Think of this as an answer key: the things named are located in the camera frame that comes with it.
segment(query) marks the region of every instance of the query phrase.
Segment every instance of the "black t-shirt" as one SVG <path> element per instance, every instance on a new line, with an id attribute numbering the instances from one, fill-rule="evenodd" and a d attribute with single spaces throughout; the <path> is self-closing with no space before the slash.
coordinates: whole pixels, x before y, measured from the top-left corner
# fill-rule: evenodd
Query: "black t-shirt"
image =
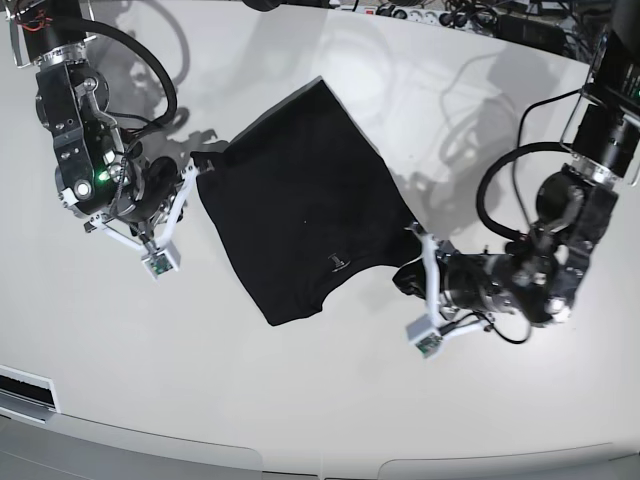
<path id="1" fill-rule="evenodd" d="M 309 317 L 376 265 L 420 255 L 414 220 L 380 156 L 323 81 L 223 153 L 193 152 L 198 192 L 231 264 L 271 325 Z"/>

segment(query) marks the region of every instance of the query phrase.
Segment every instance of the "screw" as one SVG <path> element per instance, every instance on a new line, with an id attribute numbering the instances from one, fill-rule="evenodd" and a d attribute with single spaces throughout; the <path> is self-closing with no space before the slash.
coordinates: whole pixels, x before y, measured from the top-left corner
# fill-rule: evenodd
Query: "screw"
<path id="1" fill-rule="evenodd" d="M 556 313 L 560 313 L 566 304 L 567 303 L 564 298 L 554 297 L 547 302 L 546 311 L 551 315 L 555 315 Z"/>
<path id="2" fill-rule="evenodd" d="M 545 283 L 547 283 L 547 275 L 545 273 L 536 273 L 533 276 L 533 283 L 535 283 L 536 285 L 544 285 Z"/>
<path id="3" fill-rule="evenodd" d="M 96 79 L 92 77 L 89 77 L 84 81 L 84 86 L 86 88 L 90 88 L 90 89 L 96 88 L 97 85 L 98 85 L 98 82 L 96 82 Z"/>

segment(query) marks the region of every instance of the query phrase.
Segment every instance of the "metal bracket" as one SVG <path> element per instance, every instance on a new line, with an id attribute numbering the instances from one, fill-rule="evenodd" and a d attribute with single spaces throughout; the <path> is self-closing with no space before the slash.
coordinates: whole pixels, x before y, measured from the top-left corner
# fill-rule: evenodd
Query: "metal bracket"
<path id="1" fill-rule="evenodd" d="M 193 165 L 189 165 L 182 170 L 182 186 L 171 205 L 164 231 L 155 240 L 147 244 L 143 245 L 107 225 L 110 217 L 104 213 L 92 216 L 89 219 L 89 224 L 126 247 L 144 254 L 141 259 L 142 264 L 154 279 L 170 270 L 178 271 L 180 268 L 180 254 L 171 241 L 171 237 L 182 214 L 182 208 L 191 190 L 193 190 L 199 174 L 200 171 Z"/>

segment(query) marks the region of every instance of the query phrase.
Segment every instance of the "power strip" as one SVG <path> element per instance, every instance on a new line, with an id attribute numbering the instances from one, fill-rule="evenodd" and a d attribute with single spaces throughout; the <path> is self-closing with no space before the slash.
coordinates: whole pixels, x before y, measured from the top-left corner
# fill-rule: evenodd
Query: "power strip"
<path id="1" fill-rule="evenodd" d="M 341 5 L 338 10 L 353 11 L 353 7 L 350 5 Z M 358 7 L 355 13 L 363 13 L 365 15 L 375 15 L 378 7 Z M 426 10 L 424 8 L 412 8 L 412 7 L 395 7 L 391 18 L 399 20 L 407 20 L 409 22 L 424 23 L 426 25 L 433 25 L 436 27 L 444 27 L 440 23 L 440 16 L 448 13 L 446 10 Z M 456 30 L 463 30 L 472 33 L 482 33 L 482 31 L 476 28 L 473 22 L 467 22 L 464 27 L 456 28 Z"/>

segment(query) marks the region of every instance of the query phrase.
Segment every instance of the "cable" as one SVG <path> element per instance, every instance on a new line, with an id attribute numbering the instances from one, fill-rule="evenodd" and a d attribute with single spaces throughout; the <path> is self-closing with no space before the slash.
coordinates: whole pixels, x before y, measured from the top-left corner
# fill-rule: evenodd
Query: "cable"
<path id="1" fill-rule="evenodd" d="M 573 18 L 573 21 L 576 22 L 576 25 L 582 31 L 582 35 L 584 35 L 584 38 L 585 38 L 585 41 L 587 42 L 587 45 L 589 45 L 589 51 L 592 51 L 593 46 L 591 45 L 591 42 L 589 41 L 589 34 L 588 34 L 587 29 L 585 28 L 584 24 L 578 19 L 578 17 L 575 16 L 573 11 L 564 4 L 564 2 L 556 2 L 556 3 L 558 5 L 560 5 L 560 8 L 562 8 L 567 13 L 567 15 L 569 15 L 571 18 Z"/>
<path id="2" fill-rule="evenodd" d="M 135 115 L 133 113 L 120 113 L 120 112 L 111 112 L 109 110 L 107 110 L 105 113 L 107 113 L 108 115 L 111 115 L 112 117 L 118 117 L 118 118 L 128 118 L 131 120 L 139 120 L 141 122 L 144 122 L 145 124 L 150 124 L 153 123 L 153 120 L 149 120 L 148 118 L 145 118 L 141 115 Z"/>
<path id="3" fill-rule="evenodd" d="M 123 31 L 118 30 L 115 27 L 112 27 L 111 25 L 107 25 L 106 23 L 101 22 L 94 22 L 92 20 L 86 20 L 84 18 L 55 17 L 51 21 L 51 24 L 63 30 L 75 30 L 80 32 L 90 32 L 104 35 L 117 42 L 122 43 L 124 46 L 126 46 L 136 55 L 142 58 L 142 60 L 144 60 L 147 65 L 149 65 L 151 70 L 153 70 L 153 72 L 160 80 L 160 84 L 162 85 L 165 96 L 167 97 L 167 109 L 152 123 L 146 125 L 140 132 L 140 135 L 146 136 L 149 133 L 160 130 L 162 126 L 171 123 L 176 115 L 176 111 L 178 110 L 178 97 L 176 94 L 175 86 L 173 85 L 171 77 L 162 66 L 160 61 L 144 45 L 138 42 L 135 38 L 127 35 Z"/>
<path id="4" fill-rule="evenodd" d="M 505 227 L 504 225 L 493 220 L 489 213 L 487 212 L 487 208 L 485 205 L 485 197 L 487 195 L 487 190 L 489 189 L 489 185 L 491 184 L 491 180 L 496 174 L 509 163 L 515 162 L 517 159 L 524 155 L 528 155 L 530 153 L 536 152 L 561 152 L 568 153 L 559 143 L 557 142 L 540 142 L 540 143 L 532 143 L 530 145 L 525 145 L 523 147 L 516 148 L 515 150 L 503 155 L 500 159 L 498 159 L 493 165 L 489 167 L 486 171 L 482 180 L 480 180 L 480 185 L 478 186 L 478 191 L 476 192 L 476 211 L 478 212 L 478 217 L 480 221 L 491 230 L 493 233 L 500 235 L 508 240 L 518 240 L 522 237 L 522 234 L 511 228 Z"/>
<path id="5" fill-rule="evenodd" d="M 474 311 L 472 315 L 475 315 L 477 318 L 482 318 L 486 320 L 489 324 L 492 331 L 496 332 L 496 334 L 503 339 L 505 342 L 510 343 L 511 345 L 522 345 L 523 343 L 527 343 L 533 334 L 533 327 L 531 326 L 531 322 L 527 321 L 527 333 L 522 340 L 514 340 L 512 338 L 504 335 L 498 328 L 496 327 L 496 323 L 489 319 L 484 313 Z"/>
<path id="6" fill-rule="evenodd" d="M 559 100 L 564 100 L 567 97 L 571 97 L 581 92 L 581 89 L 573 90 L 569 93 L 564 93 L 562 95 L 558 95 L 557 97 L 549 98 L 548 100 L 543 100 L 542 102 L 534 103 L 529 106 L 524 113 L 522 114 L 522 118 L 520 119 L 520 126 L 518 127 L 518 140 L 516 142 L 516 148 L 519 148 L 522 144 L 522 135 L 524 133 L 524 123 L 527 119 L 527 116 L 536 108 L 542 107 L 544 105 L 548 105 L 553 102 L 557 102 Z M 520 187 L 518 186 L 518 160 L 514 160 L 511 166 L 511 183 L 513 185 L 513 191 L 516 194 L 516 199 L 518 201 L 518 205 L 520 206 L 520 210 L 522 211 L 522 216 L 526 222 L 527 227 L 532 225 L 531 219 L 529 217 L 529 213 L 527 212 L 527 208 L 525 207 L 524 200 L 522 199 L 522 195 L 520 193 Z"/>
<path id="7" fill-rule="evenodd" d="M 512 0 L 504 0 L 503 2 L 498 2 L 495 5 L 491 5 L 491 6 L 486 6 L 485 8 L 481 9 L 481 10 L 476 10 L 475 12 L 473 12 L 471 14 L 471 16 L 469 17 L 469 20 L 471 20 L 473 17 L 475 17 L 476 15 L 479 15 L 481 13 L 485 13 L 489 10 L 493 10 L 494 8 L 497 8 L 501 5 L 506 5 L 507 3 L 511 3 Z"/>

